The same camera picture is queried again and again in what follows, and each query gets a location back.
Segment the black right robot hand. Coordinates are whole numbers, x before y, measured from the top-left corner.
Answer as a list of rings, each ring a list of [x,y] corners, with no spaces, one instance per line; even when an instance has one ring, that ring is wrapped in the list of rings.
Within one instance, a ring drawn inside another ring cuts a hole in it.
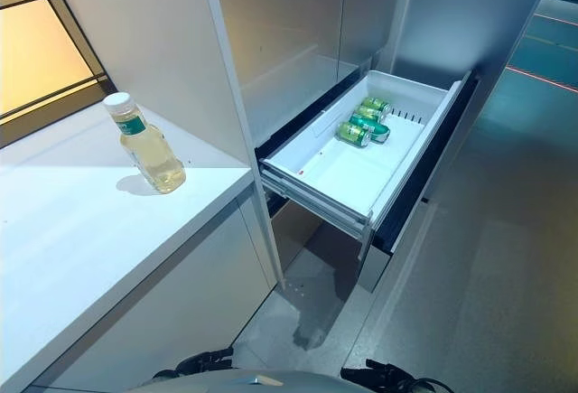
[[[435,392],[436,387],[452,390],[441,381],[415,378],[391,363],[366,359],[364,368],[341,368],[340,377],[374,392]]]

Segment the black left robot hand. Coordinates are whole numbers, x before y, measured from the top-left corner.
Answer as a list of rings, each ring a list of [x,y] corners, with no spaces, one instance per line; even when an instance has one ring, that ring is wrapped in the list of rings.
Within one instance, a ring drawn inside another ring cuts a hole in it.
[[[228,347],[217,351],[205,351],[182,360],[173,370],[161,370],[153,380],[175,379],[206,371],[229,370],[232,368],[234,349]]]

